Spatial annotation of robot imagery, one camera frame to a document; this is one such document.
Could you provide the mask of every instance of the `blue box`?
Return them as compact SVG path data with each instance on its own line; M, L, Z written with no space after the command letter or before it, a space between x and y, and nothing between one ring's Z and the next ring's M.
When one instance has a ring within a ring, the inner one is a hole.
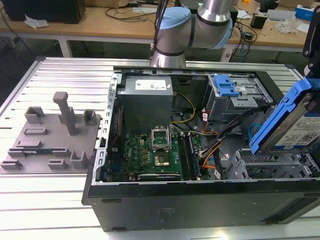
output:
M298 5L295 9L296 11L295 17L297 19L304 19L304 20L311 21L312 16L314 14L314 10L315 10L314 7L305 8L302 5Z

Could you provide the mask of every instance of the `floor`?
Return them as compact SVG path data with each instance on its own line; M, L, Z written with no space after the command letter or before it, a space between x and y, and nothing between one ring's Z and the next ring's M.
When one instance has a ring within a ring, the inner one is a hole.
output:
M23 77L34 61L34 56L16 39L15 49L9 48L0 38L0 105L5 101L19 80ZM59 43L56 40L23 39L36 56L62 57ZM112 59L147 59L150 46L147 44L102 43L102 42L71 42L72 54L77 58L112 58ZM275 52L251 50L246 63L274 64ZM185 52L186 60L219 62L222 50L189 48ZM232 62L240 62L234 57ZM301 53L284 52L278 59L279 64L292 64L303 73L307 65Z

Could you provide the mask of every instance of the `metal slotted table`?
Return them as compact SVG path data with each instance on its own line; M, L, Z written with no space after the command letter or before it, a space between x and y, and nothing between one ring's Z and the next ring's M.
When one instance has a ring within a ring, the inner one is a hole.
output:
M76 114L95 109L102 114L114 67L147 67L146 60L46 58L33 63L0 108L0 159L5 159L22 127L29 106L59 113L56 91L68 92ZM302 76L285 65L188 62L187 67L213 70L267 71L286 93ZM288 225L108 232L90 206L82 206L85 174L0 175L0 239L110 240L134 239L320 239L320 207Z

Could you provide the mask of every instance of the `expansion slot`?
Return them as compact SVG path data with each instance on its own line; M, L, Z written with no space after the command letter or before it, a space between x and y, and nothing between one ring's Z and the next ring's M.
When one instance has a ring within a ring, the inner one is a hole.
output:
M192 149L188 136L178 137L180 161L184 180L196 180Z

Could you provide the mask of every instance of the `computer tower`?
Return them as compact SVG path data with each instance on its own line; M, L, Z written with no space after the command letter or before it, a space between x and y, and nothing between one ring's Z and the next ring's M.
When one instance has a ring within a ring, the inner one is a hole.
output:
M36 20L78 24L86 12L84 0L2 0L11 21Z

